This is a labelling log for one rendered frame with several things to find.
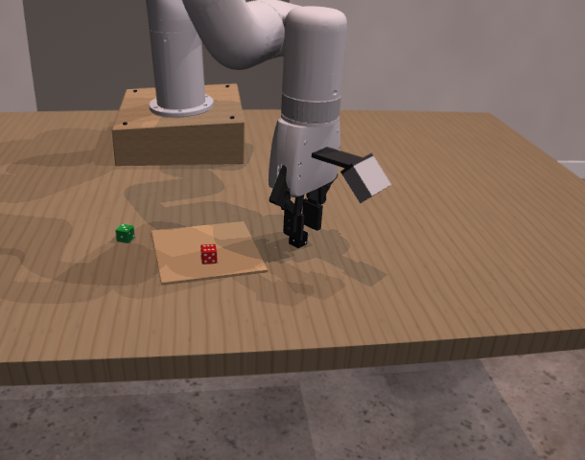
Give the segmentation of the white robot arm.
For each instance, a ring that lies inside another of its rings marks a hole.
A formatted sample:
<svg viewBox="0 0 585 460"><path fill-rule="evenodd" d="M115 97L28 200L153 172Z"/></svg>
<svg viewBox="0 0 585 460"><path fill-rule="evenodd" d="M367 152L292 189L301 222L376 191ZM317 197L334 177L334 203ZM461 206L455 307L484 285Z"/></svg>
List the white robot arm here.
<svg viewBox="0 0 585 460"><path fill-rule="evenodd" d="M347 33L341 11L279 0L146 4L156 92L150 102L153 114L189 117L213 107L204 90L202 42L218 63L233 70L284 57L281 113L286 118L328 123L339 117ZM360 157L326 147L312 158L345 168L341 174L359 203L391 185L372 153Z"/></svg>

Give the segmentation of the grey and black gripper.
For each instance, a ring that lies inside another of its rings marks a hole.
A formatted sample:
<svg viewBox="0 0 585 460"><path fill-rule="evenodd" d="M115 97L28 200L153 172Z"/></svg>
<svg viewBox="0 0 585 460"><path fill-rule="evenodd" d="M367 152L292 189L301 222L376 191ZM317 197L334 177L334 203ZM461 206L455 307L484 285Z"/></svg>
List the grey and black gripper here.
<svg viewBox="0 0 585 460"><path fill-rule="evenodd" d="M275 126L269 160L269 202L284 210L283 232L298 241L303 239L304 225L321 229L321 204L338 177L339 166L312 158L313 152L326 147L340 150L337 121L302 123L281 113ZM294 203L291 197L295 197Z"/></svg>

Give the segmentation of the red die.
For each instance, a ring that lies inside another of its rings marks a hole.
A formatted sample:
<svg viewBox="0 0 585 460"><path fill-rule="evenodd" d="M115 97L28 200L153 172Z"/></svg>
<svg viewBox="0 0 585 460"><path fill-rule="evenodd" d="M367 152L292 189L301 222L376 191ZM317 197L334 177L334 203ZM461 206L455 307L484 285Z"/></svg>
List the red die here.
<svg viewBox="0 0 585 460"><path fill-rule="evenodd" d="M203 265L217 263L217 248L215 244L202 244L200 251Z"/></svg>

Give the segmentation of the green die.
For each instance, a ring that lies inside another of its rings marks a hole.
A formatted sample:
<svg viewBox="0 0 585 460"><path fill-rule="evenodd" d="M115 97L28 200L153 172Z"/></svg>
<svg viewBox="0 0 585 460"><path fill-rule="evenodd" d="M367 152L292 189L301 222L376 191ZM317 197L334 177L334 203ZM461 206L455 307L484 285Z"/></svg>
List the green die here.
<svg viewBox="0 0 585 460"><path fill-rule="evenodd" d="M133 225L121 224L115 231L117 242L129 243L134 238Z"/></svg>

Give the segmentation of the tan flat mat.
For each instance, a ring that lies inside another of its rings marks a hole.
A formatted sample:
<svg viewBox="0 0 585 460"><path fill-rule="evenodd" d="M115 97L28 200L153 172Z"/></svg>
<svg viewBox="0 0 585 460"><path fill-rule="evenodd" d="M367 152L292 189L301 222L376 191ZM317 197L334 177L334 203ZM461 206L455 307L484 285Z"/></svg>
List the tan flat mat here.
<svg viewBox="0 0 585 460"><path fill-rule="evenodd" d="M162 286L268 272L244 221L152 230L152 238ZM216 264L202 264L202 244L216 245Z"/></svg>

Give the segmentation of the black die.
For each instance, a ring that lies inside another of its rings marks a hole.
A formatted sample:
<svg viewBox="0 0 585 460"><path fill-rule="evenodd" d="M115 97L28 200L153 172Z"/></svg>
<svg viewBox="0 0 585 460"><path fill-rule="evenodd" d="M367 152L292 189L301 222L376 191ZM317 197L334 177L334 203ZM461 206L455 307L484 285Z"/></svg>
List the black die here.
<svg viewBox="0 0 585 460"><path fill-rule="evenodd" d="M289 237L289 244L295 246L297 248L302 247L303 245L307 244L308 233L303 231L303 239L298 241L292 237Z"/></svg>

